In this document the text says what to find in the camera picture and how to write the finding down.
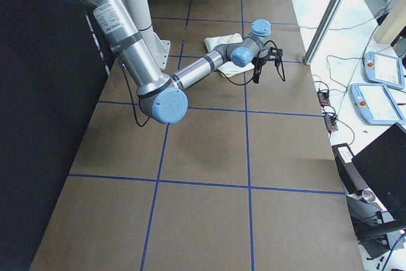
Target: towel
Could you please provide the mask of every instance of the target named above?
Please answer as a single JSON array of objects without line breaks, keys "label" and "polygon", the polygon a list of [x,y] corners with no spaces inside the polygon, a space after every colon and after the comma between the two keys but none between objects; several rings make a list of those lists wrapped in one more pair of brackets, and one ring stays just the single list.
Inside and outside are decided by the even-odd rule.
[{"label": "towel", "polygon": [[[219,44],[231,44],[231,43],[241,43],[242,37],[240,34],[236,33],[233,35],[227,36],[218,36],[218,37],[208,37],[204,40],[206,44],[206,48],[208,52],[212,51],[214,47],[218,46]],[[243,73],[245,71],[251,70],[254,68],[252,63],[249,63],[245,67],[238,67],[234,65],[233,62],[226,62],[222,66],[218,68],[218,70],[222,71],[227,77],[232,77],[235,74]]]}]

